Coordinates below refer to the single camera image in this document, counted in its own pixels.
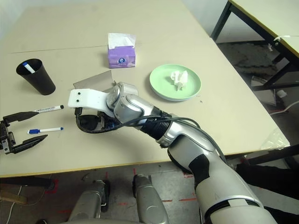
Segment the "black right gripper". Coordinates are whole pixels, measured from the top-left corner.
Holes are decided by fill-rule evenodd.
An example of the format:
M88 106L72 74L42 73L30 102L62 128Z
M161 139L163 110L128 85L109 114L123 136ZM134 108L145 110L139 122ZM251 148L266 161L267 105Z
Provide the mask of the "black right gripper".
M117 119L109 117L104 112L97 112L97 116L100 119L101 127L115 127L117 126Z

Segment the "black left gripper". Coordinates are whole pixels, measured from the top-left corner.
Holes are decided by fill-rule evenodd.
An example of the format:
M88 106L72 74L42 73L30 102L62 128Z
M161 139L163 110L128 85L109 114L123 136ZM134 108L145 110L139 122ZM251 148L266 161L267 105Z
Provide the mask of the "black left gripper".
M12 132L8 131L10 123L15 121L24 121L38 114L39 112L29 111L18 112L3 117L3 120L0 122L0 149L3 150L5 154L16 154L25 151L29 148L34 147L48 136L46 134L33 137L23 141L21 144L14 147L14 145L16 144L14 135Z

